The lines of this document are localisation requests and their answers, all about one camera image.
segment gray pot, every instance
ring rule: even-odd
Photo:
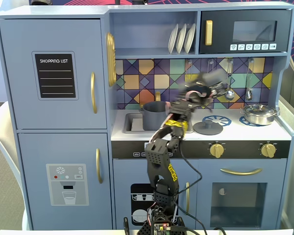
[[[244,114],[247,121],[264,126],[273,123],[274,117],[280,115],[280,110],[277,112],[267,105],[254,104],[241,109],[241,114]]]
[[[153,101],[143,105],[143,129],[145,131],[156,131],[167,118],[166,103],[164,101]]]

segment blue cabinet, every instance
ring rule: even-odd
[[[100,20],[0,20],[0,31],[17,129],[107,128]]]
[[[182,159],[171,160],[171,164],[178,176],[180,190],[197,179],[196,172],[192,171]],[[113,160],[114,190],[116,204],[117,229],[123,228],[123,218],[129,220],[130,229],[140,229],[147,219],[147,209],[153,204],[153,189],[147,175],[147,160]],[[183,192],[178,199],[179,205],[189,213],[196,214],[197,186],[189,189],[189,197]],[[194,229],[195,221],[182,212],[185,226]]]
[[[276,229],[286,159],[201,159],[197,218],[206,229]]]
[[[19,134],[34,230],[112,229],[106,134]]]

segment oven door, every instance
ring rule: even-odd
[[[196,217],[208,230],[276,229],[286,163],[287,159],[199,159],[203,178],[197,187]]]
[[[289,10],[204,11],[199,53],[287,51]]]

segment blue burner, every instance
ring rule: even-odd
[[[257,125],[257,124],[250,123],[249,121],[247,121],[247,120],[245,119],[244,116],[241,116],[241,117],[240,117],[240,122],[243,123],[243,124],[246,125],[246,126],[256,126],[256,127],[260,127],[260,126],[262,126],[262,125]]]
[[[224,116],[219,116],[219,115],[206,116],[202,119],[202,121],[205,121],[205,120],[211,120],[213,122],[219,123],[221,126],[228,126],[232,122],[231,119]]]

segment robotic arm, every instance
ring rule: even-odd
[[[174,215],[174,200],[179,192],[179,184],[176,172],[170,163],[169,152],[175,153],[178,150],[194,109],[198,106],[207,107],[213,98],[226,93],[225,78],[224,71],[216,70],[186,85],[176,101],[171,103],[168,117],[145,148],[147,173],[154,188],[154,205],[156,205],[152,210],[149,224],[152,235],[167,235],[166,230],[163,230],[164,225],[170,226],[170,229],[176,226],[170,219]],[[162,139],[168,134],[171,135],[169,141]],[[184,226],[181,218],[178,225]]]

